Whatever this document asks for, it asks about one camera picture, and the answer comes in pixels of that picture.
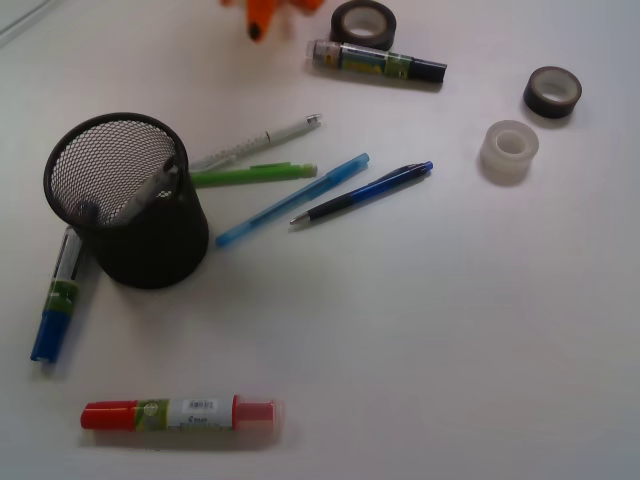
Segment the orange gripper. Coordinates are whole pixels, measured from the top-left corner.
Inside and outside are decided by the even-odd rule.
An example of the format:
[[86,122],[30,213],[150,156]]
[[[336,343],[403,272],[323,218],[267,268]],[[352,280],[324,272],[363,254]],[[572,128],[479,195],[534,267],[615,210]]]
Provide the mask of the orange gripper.
[[[239,5],[244,8],[246,31],[254,43],[264,39],[281,4],[279,0],[221,0],[223,7]],[[292,4],[305,13],[314,13],[324,4],[324,0],[292,0]]]

